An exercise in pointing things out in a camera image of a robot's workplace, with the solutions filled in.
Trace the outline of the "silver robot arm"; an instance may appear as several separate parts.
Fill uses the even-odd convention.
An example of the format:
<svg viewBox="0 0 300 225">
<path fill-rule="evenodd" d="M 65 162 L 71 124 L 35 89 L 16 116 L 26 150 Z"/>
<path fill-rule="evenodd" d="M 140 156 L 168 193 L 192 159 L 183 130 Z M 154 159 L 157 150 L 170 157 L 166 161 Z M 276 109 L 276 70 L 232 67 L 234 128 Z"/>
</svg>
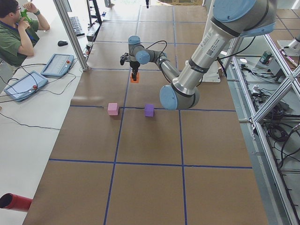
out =
<svg viewBox="0 0 300 225">
<path fill-rule="evenodd" d="M 276 0 L 214 1 L 209 29 L 181 72 L 163 52 L 144 48 L 138 36 L 129 37 L 128 52 L 120 57 L 120 64 L 129 62 L 132 75 L 136 75 L 140 65 L 155 63 L 169 81 L 160 90 L 161 105 L 167 110 L 192 108 L 200 98 L 197 86 L 231 39 L 274 30 L 277 4 Z"/>
</svg>

